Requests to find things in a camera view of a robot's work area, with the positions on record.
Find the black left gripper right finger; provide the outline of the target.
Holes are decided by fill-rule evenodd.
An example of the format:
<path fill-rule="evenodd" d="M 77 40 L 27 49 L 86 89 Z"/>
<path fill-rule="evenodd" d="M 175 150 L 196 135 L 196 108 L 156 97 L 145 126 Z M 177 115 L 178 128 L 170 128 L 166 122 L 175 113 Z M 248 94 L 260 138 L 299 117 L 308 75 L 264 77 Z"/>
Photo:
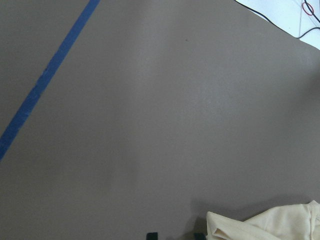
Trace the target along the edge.
<path fill-rule="evenodd" d="M 202 232 L 195 232 L 193 236 L 195 240 L 206 240 L 206 236 Z"/>

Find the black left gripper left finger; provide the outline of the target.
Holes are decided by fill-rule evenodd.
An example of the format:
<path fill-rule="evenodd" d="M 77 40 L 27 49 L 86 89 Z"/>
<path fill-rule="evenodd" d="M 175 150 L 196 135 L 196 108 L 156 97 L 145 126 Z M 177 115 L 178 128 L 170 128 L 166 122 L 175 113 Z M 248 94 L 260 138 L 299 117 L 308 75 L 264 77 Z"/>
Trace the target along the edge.
<path fill-rule="evenodd" d="M 146 240 L 158 240 L 158 233 L 157 232 L 148 232 L 146 234 Z"/>

